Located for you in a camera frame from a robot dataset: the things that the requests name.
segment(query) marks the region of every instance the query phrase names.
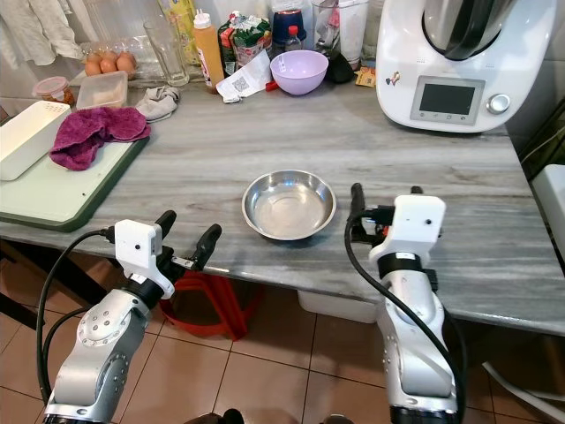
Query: display screen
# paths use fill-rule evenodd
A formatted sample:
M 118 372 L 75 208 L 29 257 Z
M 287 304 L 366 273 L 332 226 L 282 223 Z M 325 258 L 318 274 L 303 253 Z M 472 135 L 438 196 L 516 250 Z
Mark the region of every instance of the display screen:
M 469 115 L 475 87 L 425 84 L 420 110 Z

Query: red stool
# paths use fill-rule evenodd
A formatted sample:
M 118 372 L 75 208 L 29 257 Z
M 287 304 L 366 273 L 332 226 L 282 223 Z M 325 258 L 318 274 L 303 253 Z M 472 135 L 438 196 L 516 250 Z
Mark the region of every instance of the red stool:
M 224 276 L 210 276 L 195 271 L 186 271 L 185 275 L 175 283 L 175 291 L 201 290 L 212 302 L 221 322 L 211 325 L 192 324 L 178 320 L 169 299 L 161 300 L 161 309 L 167 320 L 175 326 L 196 336 L 213 336 L 229 334 L 232 340 L 238 340 L 247 334 L 247 321 L 257 310 L 263 295 L 263 287 L 259 286 L 257 294 L 245 309 L 237 302 L 236 293 L 231 281 Z

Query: drinking glass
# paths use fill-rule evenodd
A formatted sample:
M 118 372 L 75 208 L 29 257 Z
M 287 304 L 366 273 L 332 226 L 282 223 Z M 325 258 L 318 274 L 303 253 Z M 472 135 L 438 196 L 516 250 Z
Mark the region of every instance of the drinking glass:
M 151 47 L 170 86 L 181 87 L 189 81 L 185 53 L 175 25 L 162 15 L 143 23 Z

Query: kitchen counter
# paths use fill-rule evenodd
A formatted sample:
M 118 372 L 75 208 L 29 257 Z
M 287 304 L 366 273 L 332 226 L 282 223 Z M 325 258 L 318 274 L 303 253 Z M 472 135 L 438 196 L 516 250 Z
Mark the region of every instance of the kitchen counter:
M 0 223 L 0 236 L 63 248 L 85 231 L 125 218 L 153 221 L 170 208 L 178 218 L 164 244 L 177 254 L 190 253 L 211 223 L 223 227 L 209 272 L 378 301 L 343 246 L 350 187 L 361 183 L 367 205 L 376 205 L 418 185 L 448 205 L 430 263 L 447 308 L 472 321 L 565 335 L 565 279 L 504 130 L 411 130 L 384 116 L 374 90 L 353 85 L 322 85 L 304 97 L 262 92 L 226 105 L 189 84 L 174 115 L 152 127 L 85 227 L 63 234 Z M 242 216 L 246 187 L 282 169 L 309 170 L 337 196 L 334 220 L 309 239 L 262 238 Z M 102 239 L 78 250 L 112 255 Z M 366 258 L 369 246 L 356 250 Z

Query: stainless steel bowl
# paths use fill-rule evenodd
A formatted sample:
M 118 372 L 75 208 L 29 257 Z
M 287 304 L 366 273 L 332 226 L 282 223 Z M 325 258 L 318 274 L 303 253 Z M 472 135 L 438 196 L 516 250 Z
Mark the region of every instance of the stainless steel bowl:
M 331 221 L 335 195 L 319 177 L 303 170 L 278 170 L 247 187 L 241 208 L 251 228 L 276 240 L 312 236 Z

